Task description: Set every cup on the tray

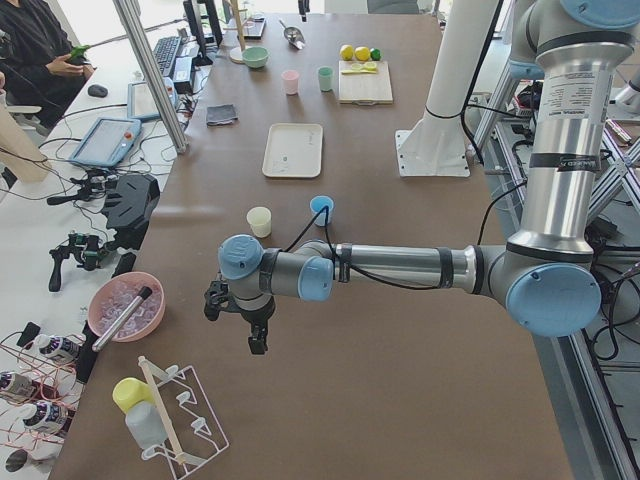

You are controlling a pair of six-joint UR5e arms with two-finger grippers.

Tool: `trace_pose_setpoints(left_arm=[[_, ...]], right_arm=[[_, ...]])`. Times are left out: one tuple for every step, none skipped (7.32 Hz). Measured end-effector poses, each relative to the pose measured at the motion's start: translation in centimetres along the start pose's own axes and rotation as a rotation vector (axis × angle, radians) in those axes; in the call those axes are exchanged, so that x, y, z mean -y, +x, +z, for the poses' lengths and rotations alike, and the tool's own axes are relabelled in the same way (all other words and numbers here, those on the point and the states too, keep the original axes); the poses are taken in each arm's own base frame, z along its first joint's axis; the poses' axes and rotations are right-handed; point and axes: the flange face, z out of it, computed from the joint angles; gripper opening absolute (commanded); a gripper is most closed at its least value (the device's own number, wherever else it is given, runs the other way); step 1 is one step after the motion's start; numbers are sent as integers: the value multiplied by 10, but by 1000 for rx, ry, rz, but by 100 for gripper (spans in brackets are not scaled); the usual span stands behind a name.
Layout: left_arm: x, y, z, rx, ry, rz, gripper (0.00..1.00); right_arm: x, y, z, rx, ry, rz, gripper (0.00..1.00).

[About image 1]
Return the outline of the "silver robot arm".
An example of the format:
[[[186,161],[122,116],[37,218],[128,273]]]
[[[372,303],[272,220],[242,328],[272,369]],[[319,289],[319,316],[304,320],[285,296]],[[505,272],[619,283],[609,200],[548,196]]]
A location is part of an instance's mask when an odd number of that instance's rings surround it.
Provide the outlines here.
[[[615,68],[639,32],[635,1],[534,1],[514,28],[512,58],[531,60],[544,81],[519,229],[502,246],[462,250],[333,244],[297,239],[290,250],[235,235],[219,248],[204,312],[239,314],[248,345],[267,351],[277,296],[326,300],[355,277],[407,290],[459,288],[495,299],[530,332],[564,337],[596,316],[601,292],[586,242]]]

